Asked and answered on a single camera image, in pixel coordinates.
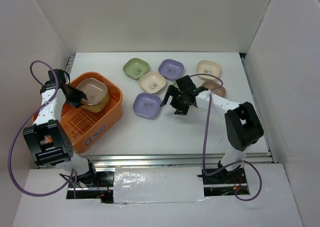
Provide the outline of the yellow plate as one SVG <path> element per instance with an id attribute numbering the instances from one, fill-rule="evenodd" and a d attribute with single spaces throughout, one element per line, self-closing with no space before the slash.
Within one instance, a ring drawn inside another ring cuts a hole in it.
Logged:
<path id="1" fill-rule="evenodd" d="M 91 113 L 98 113 L 98 112 L 101 112 L 106 107 L 106 105 L 110 101 L 110 98 L 111 98 L 110 94 L 107 93 L 99 103 L 93 104 L 93 105 L 84 103 L 84 105 L 82 105 L 81 107 Z"/>

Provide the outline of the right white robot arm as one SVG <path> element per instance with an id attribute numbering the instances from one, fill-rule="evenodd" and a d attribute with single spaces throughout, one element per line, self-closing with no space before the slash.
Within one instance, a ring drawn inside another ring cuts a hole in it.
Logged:
<path id="1" fill-rule="evenodd" d="M 165 106 L 170 97 L 172 97 L 170 105 L 175 109 L 175 115 L 187 115 L 190 106 L 207 110 L 202 147 L 202 175 L 208 177 L 217 175 L 221 182 L 229 183 L 243 162 L 247 148 L 257 143 L 264 135 L 264 129 L 254 106 L 247 101 L 237 103 L 227 100 L 204 86 L 197 87 L 190 75 L 177 79 L 176 86 L 169 85 L 160 106 Z M 214 172 L 206 170 L 206 148 L 211 114 L 225 121 L 229 142 L 227 151 Z"/>

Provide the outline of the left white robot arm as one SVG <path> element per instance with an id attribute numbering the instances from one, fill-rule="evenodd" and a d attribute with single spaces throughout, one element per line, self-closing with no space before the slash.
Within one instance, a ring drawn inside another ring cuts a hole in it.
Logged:
<path id="1" fill-rule="evenodd" d="M 62 69 L 48 71 L 49 80 L 40 89 L 41 104 L 31 126 L 23 129 L 23 137 L 37 166 L 75 169 L 76 184 L 92 187 L 97 184 L 99 174 L 92 162 L 75 153 L 73 144 L 61 125 L 63 105 L 80 108 L 87 96 L 69 85 L 69 77 Z"/>

